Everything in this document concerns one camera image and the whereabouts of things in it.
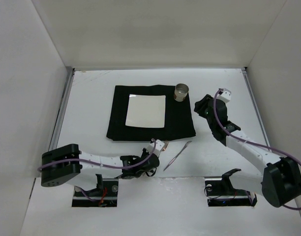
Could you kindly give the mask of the square white plate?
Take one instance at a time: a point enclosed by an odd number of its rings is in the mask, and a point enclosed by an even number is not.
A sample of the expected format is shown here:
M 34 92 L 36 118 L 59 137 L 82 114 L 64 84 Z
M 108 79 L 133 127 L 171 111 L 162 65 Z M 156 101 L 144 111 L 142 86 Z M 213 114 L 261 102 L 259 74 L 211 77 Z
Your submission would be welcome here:
M 164 128 L 165 95 L 130 94 L 125 125 L 137 128 Z

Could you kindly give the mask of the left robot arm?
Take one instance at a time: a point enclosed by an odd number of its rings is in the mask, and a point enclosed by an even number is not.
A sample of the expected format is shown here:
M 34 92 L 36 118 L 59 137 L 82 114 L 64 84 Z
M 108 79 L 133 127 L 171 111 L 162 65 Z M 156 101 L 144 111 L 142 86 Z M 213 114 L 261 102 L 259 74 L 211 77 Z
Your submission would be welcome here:
M 97 184 L 98 175 L 112 179 L 139 178 L 159 167 L 163 146 L 162 141 L 152 140 L 140 156 L 106 157 L 82 152 L 77 144 L 69 144 L 42 154 L 42 164 L 37 168 L 41 172 L 41 186 L 68 183 L 90 189 Z

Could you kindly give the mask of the white paper cup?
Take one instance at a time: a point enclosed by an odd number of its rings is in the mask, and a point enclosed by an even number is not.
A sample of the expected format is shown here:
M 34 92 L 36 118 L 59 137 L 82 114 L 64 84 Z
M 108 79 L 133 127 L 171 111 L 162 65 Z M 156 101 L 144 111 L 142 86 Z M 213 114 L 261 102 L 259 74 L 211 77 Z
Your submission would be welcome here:
M 183 102 L 187 97 L 189 87 L 186 84 L 177 84 L 174 90 L 174 100 L 177 102 Z

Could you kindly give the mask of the right aluminium rail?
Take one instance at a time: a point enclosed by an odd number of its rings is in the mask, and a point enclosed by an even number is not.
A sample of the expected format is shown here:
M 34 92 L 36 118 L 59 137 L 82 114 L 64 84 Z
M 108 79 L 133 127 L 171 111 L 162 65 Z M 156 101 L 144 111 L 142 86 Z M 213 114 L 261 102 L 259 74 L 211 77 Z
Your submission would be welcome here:
M 259 123 L 260 128 L 261 128 L 262 136 L 265 140 L 265 144 L 266 144 L 266 146 L 270 147 L 271 145 L 270 145 L 270 142 L 269 142 L 269 139 L 268 139 L 268 135 L 267 135 L 265 127 L 264 127 L 264 123 L 263 123 L 263 120 L 262 120 L 262 117 L 261 117 L 256 99 L 255 99 L 255 96 L 254 96 L 254 93 L 253 93 L 253 90 L 252 90 L 252 87 L 251 87 L 251 83 L 249 81 L 249 77 L 248 77 L 248 73 L 247 73 L 247 67 L 243 67 L 241 69 L 241 71 L 242 71 L 242 75 L 244 77 L 244 81 L 245 81 L 247 90 L 249 92 L 249 95 L 250 95 L 250 98 L 251 98 L 251 101 L 252 101 L 256 116 L 257 116 L 258 123 Z

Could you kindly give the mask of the left aluminium rail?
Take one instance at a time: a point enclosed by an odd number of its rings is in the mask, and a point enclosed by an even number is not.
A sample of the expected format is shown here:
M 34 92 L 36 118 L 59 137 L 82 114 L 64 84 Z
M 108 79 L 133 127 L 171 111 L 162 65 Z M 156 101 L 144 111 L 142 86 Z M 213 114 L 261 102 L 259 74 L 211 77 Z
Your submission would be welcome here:
M 69 95 L 70 95 L 70 91 L 71 91 L 71 87 L 72 87 L 72 83 L 73 83 L 75 69 L 68 66 L 68 67 L 66 67 L 66 70 L 67 70 L 67 77 L 65 80 L 64 89 L 63 89 L 61 100 L 60 100 L 60 105 L 59 105 L 59 109 L 58 109 L 58 113 L 57 113 L 57 117 L 56 117 L 55 126 L 53 129 L 52 135 L 51 135 L 50 144 L 49 144 L 47 151 L 52 151 L 57 148 L 59 137 L 60 137 L 60 132 L 61 132 L 61 128 L 62 128 L 62 124 L 63 124 L 65 112 L 66 112 L 66 107 L 68 104 L 68 99 L 69 99 Z

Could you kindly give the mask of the silver knife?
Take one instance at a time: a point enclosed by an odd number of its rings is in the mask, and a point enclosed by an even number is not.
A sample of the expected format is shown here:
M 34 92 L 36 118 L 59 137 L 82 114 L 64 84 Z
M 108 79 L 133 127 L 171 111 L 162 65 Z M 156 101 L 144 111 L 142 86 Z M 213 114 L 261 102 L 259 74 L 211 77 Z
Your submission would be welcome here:
M 173 159 L 167 164 L 167 166 L 163 169 L 163 171 L 166 171 L 191 143 L 192 141 L 186 142 L 183 148 L 179 151 L 179 153 L 175 157 L 173 157 Z

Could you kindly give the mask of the black cloth placemat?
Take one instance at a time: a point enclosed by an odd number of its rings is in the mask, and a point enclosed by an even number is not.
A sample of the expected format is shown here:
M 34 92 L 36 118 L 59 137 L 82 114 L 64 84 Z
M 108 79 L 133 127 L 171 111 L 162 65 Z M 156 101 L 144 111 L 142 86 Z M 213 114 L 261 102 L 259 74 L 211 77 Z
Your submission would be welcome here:
M 178 140 L 196 135 L 189 95 L 183 102 L 174 98 L 174 86 L 115 86 L 111 116 L 106 137 L 113 141 L 147 142 L 152 138 L 159 140 Z M 165 126 L 163 128 L 140 128 L 125 125 L 129 95 L 165 95 Z

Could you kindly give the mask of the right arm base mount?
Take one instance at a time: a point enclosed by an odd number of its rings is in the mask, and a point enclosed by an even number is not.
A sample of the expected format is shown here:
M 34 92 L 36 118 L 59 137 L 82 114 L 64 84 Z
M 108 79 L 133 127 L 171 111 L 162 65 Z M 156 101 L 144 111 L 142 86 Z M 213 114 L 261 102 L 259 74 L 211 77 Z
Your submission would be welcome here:
M 207 197 L 209 207 L 255 207 L 257 196 L 255 193 L 232 186 L 230 177 L 240 172 L 241 169 L 234 168 L 220 177 L 206 177 L 204 194 Z

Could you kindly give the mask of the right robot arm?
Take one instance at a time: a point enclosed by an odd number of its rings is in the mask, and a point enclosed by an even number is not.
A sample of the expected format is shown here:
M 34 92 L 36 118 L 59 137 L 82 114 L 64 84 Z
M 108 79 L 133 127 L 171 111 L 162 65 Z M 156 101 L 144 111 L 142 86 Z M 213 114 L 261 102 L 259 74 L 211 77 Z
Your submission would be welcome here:
M 273 207 L 286 207 L 301 195 L 301 162 L 282 151 L 250 140 L 239 126 L 228 120 L 227 102 L 230 92 L 219 90 L 205 95 L 195 103 L 194 111 L 207 120 L 213 137 L 225 147 L 237 152 L 259 173 L 244 174 L 235 168 L 221 176 L 225 194 L 235 190 L 262 195 Z

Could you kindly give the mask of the copper fork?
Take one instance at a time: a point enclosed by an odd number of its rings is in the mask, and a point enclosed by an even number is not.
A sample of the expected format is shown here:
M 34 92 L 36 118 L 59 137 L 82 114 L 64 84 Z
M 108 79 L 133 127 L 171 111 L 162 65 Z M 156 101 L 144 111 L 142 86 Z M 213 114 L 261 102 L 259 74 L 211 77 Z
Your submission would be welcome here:
M 164 142 L 164 146 L 163 146 L 163 148 L 162 148 L 161 151 L 165 151 L 165 150 L 167 149 L 167 147 L 168 147 L 168 144 L 169 144 L 169 141 L 166 140 L 166 141 Z

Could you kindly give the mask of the aluminium rail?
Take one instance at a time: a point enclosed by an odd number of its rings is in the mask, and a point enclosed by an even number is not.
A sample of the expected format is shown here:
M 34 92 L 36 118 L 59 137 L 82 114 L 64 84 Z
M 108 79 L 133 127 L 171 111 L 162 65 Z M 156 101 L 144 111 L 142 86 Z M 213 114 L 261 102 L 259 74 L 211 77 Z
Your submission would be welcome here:
M 60 105 L 59 105 L 59 109 L 58 109 L 58 113 L 57 113 L 57 117 L 56 117 L 55 126 L 53 129 L 52 135 L 51 135 L 50 144 L 49 144 L 47 151 L 52 151 L 57 148 L 59 137 L 60 137 L 60 132 L 61 132 L 61 128 L 62 128 L 62 124 L 63 124 L 65 112 L 66 112 L 66 107 L 68 104 L 68 99 L 69 99 L 69 95 L 70 95 L 70 91 L 71 91 L 71 87 L 72 87 L 72 83 L 73 83 L 75 69 L 68 66 L 68 67 L 66 67 L 66 70 L 67 70 L 67 77 L 65 80 L 64 89 L 63 89 L 61 100 L 60 100 Z
M 260 128 L 261 128 L 262 136 L 265 140 L 265 144 L 266 144 L 266 146 L 270 147 L 271 145 L 270 145 L 270 142 L 269 142 L 269 139 L 268 139 L 268 135 L 267 135 L 265 127 L 264 127 L 264 123 L 263 123 L 263 120 L 262 120 L 262 117 L 261 117 L 256 99 L 255 99 L 255 96 L 254 96 L 254 93 L 253 93 L 253 90 L 252 90 L 252 87 L 251 87 L 251 83 L 249 81 L 249 77 L 248 77 L 248 73 L 247 73 L 247 67 L 243 67 L 241 69 L 241 71 L 242 71 L 242 75 L 244 77 L 244 81 L 245 81 L 247 90 L 249 92 L 249 95 L 250 95 L 250 98 L 251 98 L 251 101 L 252 101 L 256 116 L 257 116 L 258 123 L 259 123 Z

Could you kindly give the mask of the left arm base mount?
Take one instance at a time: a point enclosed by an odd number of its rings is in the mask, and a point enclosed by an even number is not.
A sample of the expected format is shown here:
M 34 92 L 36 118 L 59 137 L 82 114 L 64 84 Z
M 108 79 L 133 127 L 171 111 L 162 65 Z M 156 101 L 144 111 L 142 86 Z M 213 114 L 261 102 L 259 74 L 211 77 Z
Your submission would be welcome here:
M 117 207 L 119 180 L 96 174 L 96 185 L 90 190 L 75 186 L 72 207 Z

